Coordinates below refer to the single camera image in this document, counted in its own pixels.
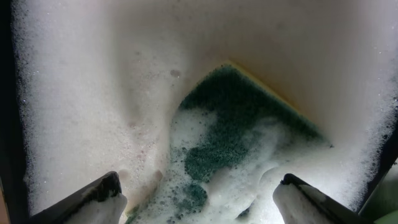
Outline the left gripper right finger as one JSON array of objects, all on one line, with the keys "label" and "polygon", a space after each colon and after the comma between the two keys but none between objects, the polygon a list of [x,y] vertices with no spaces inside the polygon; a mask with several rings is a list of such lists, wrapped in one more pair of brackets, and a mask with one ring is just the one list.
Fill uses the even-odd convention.
[{"label": "left gripper right finger", "polygon": [[293,174],[272,194],[285,224],[373,224]]}]

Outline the green and yellow sponge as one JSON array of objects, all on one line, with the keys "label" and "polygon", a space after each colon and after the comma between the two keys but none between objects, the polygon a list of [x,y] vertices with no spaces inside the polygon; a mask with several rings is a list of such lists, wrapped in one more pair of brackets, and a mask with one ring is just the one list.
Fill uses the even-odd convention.
[{"label": "green and yellow sponge", "polygon": [[282,223],[278,172],[326,146],[307,118],[232,65],[210,72],[181,102],[169,162],[128,223]]}]

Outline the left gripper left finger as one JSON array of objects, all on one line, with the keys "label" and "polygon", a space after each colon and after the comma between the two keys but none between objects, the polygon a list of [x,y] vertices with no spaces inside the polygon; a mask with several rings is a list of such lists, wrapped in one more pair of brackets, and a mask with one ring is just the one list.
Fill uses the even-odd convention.
[{"label": "left gripper left finger", "polygon": [[111,171],[29,218],[29,224],[118,223],[126,205],[119,175]]}]

